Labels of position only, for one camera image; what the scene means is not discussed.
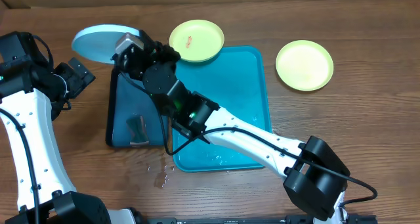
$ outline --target cable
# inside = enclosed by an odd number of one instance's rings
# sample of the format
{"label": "cable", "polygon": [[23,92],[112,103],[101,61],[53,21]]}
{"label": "cable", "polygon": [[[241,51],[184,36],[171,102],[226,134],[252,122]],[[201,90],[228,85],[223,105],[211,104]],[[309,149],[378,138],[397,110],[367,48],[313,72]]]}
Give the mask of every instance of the cable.
{"label": "cable", "polygon": [[50,72],[53,72],[54,71],[54,59],[53,59],[53,55],[51,54],[51,51],[50,51],[48,45],[38,35],[32,35],[32,37],[34,39],[40,41],[42,43],[42,45],[44,45],[44,47],[47,49],[47,52],[48,52],[48,63],[49,63],[49,66],[48,66],[49,69],[48,70]]}
{"label": "cable", "polygon": [[31,177],[32,191],[33,191],[33,204],[35,206],[35,223],[39,224],[39,197],[38,197],[38,184],[35,176],[35,169],[33,168],[31,150],[29,149],[28,140],[26,139],[24,128],[19,124],[18,120],[6,110],[0,108],[0,113],[5,115],[10,119],[13,124],[16,126],[16,129],[19,132],[20,138],[22,138],[22,143],[25,148],[26,159],[28,160],[29,175]]}
{"label": "cable", "polygon": [[[137,85],[136,83],[134,83],[134,82],[133,82],[131,79],[129,79],[126,75],[124,75],[124,74],[121,74],[121,75],[122,75],[122,76],[125,78],[125,80],[127,80],[127,81],[128,81],[128,82],[132,85],[132,86],[136,87],[137,89],[140,89],[140,90],[141,90],[141,91],[143,91],[144,93],[149,94],[149,93],[148,93],[145,89],[143,89],[141,86],[139,86],[139,85]],[[353,183],[355,183],[355,184],[357,184],[357,185],[360,185],[360,186],[362,186],[362,187],[365,187],[365,188],[367,188],[368,190],[370,190],[370,191],[372,192],[372,195],[371,195],[371,196],[364,197],[364,198],[355,198],[355,199],[352,199],[352,200],[347,200],[347,201],[345,201],[345,202],[341,203],[341,204],[340,204],[340,207],[341,207],[341,208],[344,208],[344,206],[345,206],[346,204],[351,204],[351,203],[356,203],[356,202],[365,202],[365,201],[373,200],[373,199],[375,199],[375,198],[378,196],[378,192],[376,191],[376,189],[375,189],[375,188],[373,188],[371,185],[369,185],[369,184],[367,184],[367,183],[365,183],[365,182],[363,182],[363,181],[361,181],[361,180],[358,180],[358,179],[355,179],[355,178],[352,178],[352,177],[349,177],[349,176],[346,176],[346,175],[340,174],[340,173],[338,173],[338,172],[336,172],[336,171],[333,171],[333,170],[330,170],[330,169],[325,168],[325,167],[323,167],[323,166],[320,166],[320,165],[318,165],[318,164],[315,164],[314,162],[311,162],[311,161],[305,160],[305,159],[301,158],[300,156],[294,155],[294,154],[292,154],[292,153],[290,153],[290,152],[288,152],[288,151],[286,151],[286,150],[284,150],[284,149],[282,149],[282,148],[277,147],[276,145],[273,145],[272,143],[270,143],[270,142],[266,141],[265,139],[263,139],[263,138],[259,137],[258,135],[255,135],[255,134],[253,134],[253,133],[251,133],[251,132],[249,132],[249,131],[246,131],[246,130],[244,130],[244,129],[240,129],[240,128],[237,128],[237,127],[221,127],[221,128],[210,129],[210,130],[208,130],[208,131],[204,131],[203,133],[200,133],[199,135],[197,135],[197,136],[195,136],[195,137],[192,137],[192,138],[188,139],[188,140],[187,140],[184,144],[182,144],[182,145],[181,145],[181,146],[179,146],[176,150],[174,150],[174,151],[172,151],[172,152],[171,152],[171,151],[169,151],[169,148],[168,148],[168,146],[167,146],[167,139],[166,139],[166,134],[165,134],[165,128],[164,128],[164,126],[163,126],[163,120],[162,120],[161,114],[160,114],[160,112],[159,112],[159,110],[158,110],[158,108],[157,108],[156,106],[155,106],[155,108],[156,108],[157,114],[158,114],[158,116],[159,116],[159,122],[160,122],[161,129],[162,129],[162,135],[163,135],[163,146],[165,147],[165,151],[166,151],[166,153],[167,153],[168,155],[170,155],[170,156],[174,156],[174,155],[175,155],[175,154],[177,154],[179,151],[181,151],[183,148],[185,148],[185,146],[189,145],[191,142],[195,141],[196,139],[199,139],[199,138],[203,137],[203,136],[204,136],[204,135],[206,135],[206,134],[209,134],[209,133],[214,133],[214,132],[218,132],[218,131],[237,131],[237,132],[240,132],[240,133],[244,133],[244,134],[246,134],[246,135],[248,135],[248,136],[250,136],[250,137],[252,137],[252,138],[254,138],[254,139],[256,139],[256,140],[258,140],[258,141],[260,141],[260,142],[262,142],[262,143],[264,143],[265,145],[269,146],[270,148],[273,148],[274,150],[279,151],[279,152],[281,152],[282,154],[285,154],[286,156],[289,156],[289,157],[291,157],[291,158],[294,158],[294,159],[296,159],[296,160],[298,160],[298,161],[300,161],[300,162],[304,162],[304,163],[306,163],[306,164],[308,164],[308,165],[310,165],[310,166],[312,166],[312,167],[314,167],[314,168],[320,169],[320,170],[322,170],[322,171],[324,171],[324,172],[327,172],[327,173],[330,173],[330,174],[335,175],[335,176],[337,176],[337,177],[340,177],[341,179],[345,179],[345,180],[347,180],[347,181],[350,181],[350,182],[353,182]]]}

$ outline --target plate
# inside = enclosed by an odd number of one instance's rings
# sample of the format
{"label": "plate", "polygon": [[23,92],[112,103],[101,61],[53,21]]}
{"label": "plate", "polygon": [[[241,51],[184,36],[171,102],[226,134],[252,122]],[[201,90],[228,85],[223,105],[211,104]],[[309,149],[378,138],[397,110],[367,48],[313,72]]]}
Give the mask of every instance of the plate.
{"label": "plate", "polygon": [[307,40],[288,43],[277,55],[276,69],[288,86],[313,91],[325,86],[333,76],[333,59],[321,45]]}
{"label": "plate", "polygon": [[72,49],[81,56],[96,62],[114,64],[116,43],[125,33],[139,36],[138,30],[116,24],[101,24],[81,30],[73,39]]}
{"label": "plate", "polygon": [[213,58],[223,47],[223,31],[207,20],[190,20],[177,26],[169,37],[169,45],[188,62]]}

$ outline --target blue tray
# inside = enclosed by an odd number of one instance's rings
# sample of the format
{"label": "blue tray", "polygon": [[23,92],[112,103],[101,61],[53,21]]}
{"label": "blue tray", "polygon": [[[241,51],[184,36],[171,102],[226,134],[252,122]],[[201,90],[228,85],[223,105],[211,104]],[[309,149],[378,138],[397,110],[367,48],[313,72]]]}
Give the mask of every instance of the blue tray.
{"label": "blue tray", "polygon": [[[263,58],[250,46],[224,47],[213,59],[202,63],[179,61],[176,75],[187,89],[197,91],[241,120],[271,131]],[[187,141],[173,130],[173,146]],[[217,171],[263,166],[221,146],[194,141],[174,156],[182,171]]]}

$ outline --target wooden tabletop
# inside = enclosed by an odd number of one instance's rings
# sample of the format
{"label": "wooden tabletop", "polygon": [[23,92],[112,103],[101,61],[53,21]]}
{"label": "wooden tabletop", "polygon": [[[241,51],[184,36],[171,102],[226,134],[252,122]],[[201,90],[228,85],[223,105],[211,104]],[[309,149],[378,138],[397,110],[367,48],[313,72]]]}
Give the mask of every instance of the wooden tabletop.
{"label": "wooden tabletop", "polygon": [[[167,42],[178,24],[218,24],[225,45],[262,53],[272,127],[285,137],[327,141],[352,172],[379,192],[349,212],[381,223],[420,219],[420,0],[293,1],[222,5],[154,5],[5,11],[0,34],[37,34],[56,62],[77,56],[74,35],[96,24],[123,24]],[[331,81],[298,93],[279,79],[274,61],[290,41],[323,45],[335,63]],[[77,190],[109,209],[132,206],[149,217],[282,217],[301,213],[267,169],[185,173],[159,149],[109,148],[105,140],[112,67],[79,57],[96,80],[53,122],[64,167]],[[0,131],[0,221],[17,214],[17,180]],[[159,188],[159,176],[167,184]],[[350,185],[347,198],[369,195]]]}

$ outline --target yellow plate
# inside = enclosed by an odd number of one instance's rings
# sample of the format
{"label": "yellow plate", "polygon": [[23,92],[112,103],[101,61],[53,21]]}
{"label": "yellow plate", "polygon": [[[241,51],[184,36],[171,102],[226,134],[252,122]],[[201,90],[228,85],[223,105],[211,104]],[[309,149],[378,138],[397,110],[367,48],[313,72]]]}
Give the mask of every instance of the yellow plate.
{"label": "yellow plate", "polygon": [[203,62],[214,57],[223,47],[224,35],[214,23],[190,20],[178,25],[171,33],[169,45],[189,62]]}
{"label": "yellow plate", "polygon": [[333,59],[321,45],[307,40],[288,43],[277,55],[277,73],[288,86],[312,91],[325,86],[333,76]]}

